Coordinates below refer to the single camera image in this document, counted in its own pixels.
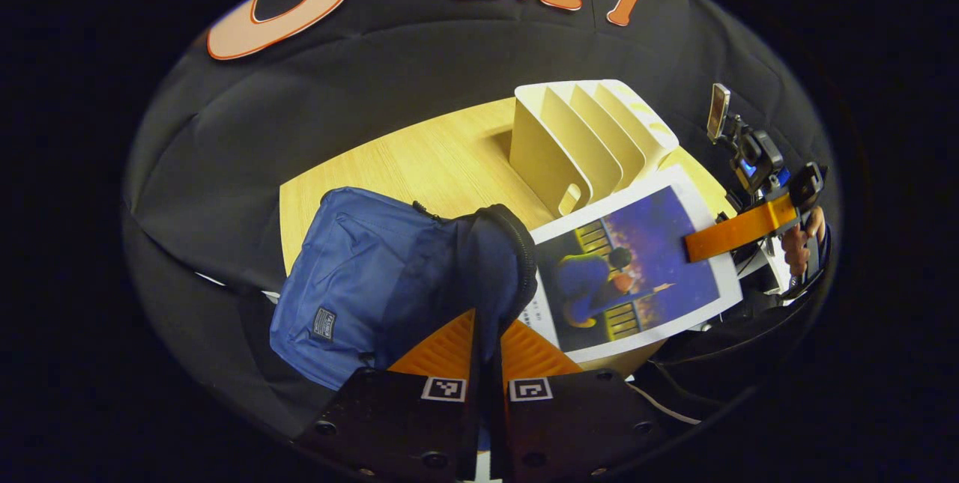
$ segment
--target starry night sky image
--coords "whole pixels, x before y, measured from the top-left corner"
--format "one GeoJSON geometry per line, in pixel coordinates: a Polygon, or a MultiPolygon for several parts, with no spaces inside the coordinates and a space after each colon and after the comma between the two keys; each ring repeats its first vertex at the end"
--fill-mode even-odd
{"type": "Polygon", "coordinates": [[[708,262],[689,264],[683,237],[695,229],[676,193],[665,187],[603,217],[616,247],[633,254],[629,270],[638,279],[631,292],[674,282],[637,302],[643,329],[660,326],[719,298],[708,262]]]}

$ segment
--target hand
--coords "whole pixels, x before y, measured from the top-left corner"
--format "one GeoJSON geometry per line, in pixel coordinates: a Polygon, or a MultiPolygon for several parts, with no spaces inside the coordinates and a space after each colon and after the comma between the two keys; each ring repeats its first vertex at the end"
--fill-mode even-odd
{"type": "Polygon", "coordinates": [[[799,223],[782,235],[782,251],[785,251],[785,263],[789,264],[789,274],[799,277],[805,273],[805,262],[809,259],[809,250],[805,242],[815,237],[820,243],[826,237],[826,217],[822,207],[815,207],[809,214],[805,231],[799,230],[799,223]]]}

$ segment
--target white file organizer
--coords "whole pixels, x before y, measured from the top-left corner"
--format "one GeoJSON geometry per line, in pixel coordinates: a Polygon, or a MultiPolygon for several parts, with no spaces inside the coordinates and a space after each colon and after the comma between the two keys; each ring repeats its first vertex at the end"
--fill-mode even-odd
{"type": "Polygon", "coordinates": [[[558,216],[654,172],[678,145],[650,105],[621,81],[516,88],[509,162],[558,216]],[[567,195],[575,203],[564,211],[567,195]]]}

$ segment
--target smartphone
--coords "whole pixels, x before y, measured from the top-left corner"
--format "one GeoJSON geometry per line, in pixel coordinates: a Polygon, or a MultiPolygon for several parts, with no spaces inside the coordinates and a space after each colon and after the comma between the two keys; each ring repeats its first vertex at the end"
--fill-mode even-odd
{"type": "Polygon", "coordinates": [[[713,84],[713,103],[710,104],[710,120],[706,124],[706,135],[713,144],[722,137],[722,124],[726,121],[726,112],[729,112],[729,88],[719,82],[713,84]]]}

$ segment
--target wooden tabletop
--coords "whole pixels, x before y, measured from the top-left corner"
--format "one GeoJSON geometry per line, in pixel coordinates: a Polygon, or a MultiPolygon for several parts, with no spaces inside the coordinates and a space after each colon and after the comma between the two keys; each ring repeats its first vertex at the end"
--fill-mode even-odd
{"type": "MultiPolygon", "coordinates": [[[[357,146],[280,187],[280,234],[287,275],[297,259],[319,200],[330,189],[355,186],[403,202],[418,200],[431,213],[452,218],[490,204],[505,204],[533,230],[555,216],[509,165],[515,98],[450,112],[357,146]]],[[[681,165],[714,216],[736,214],[726,192],[686,150],[677,148],[661,168],[681,165]]],[[[585,368],[612,367],[629,374],[659,347],[656,343],[585,368]]]]}

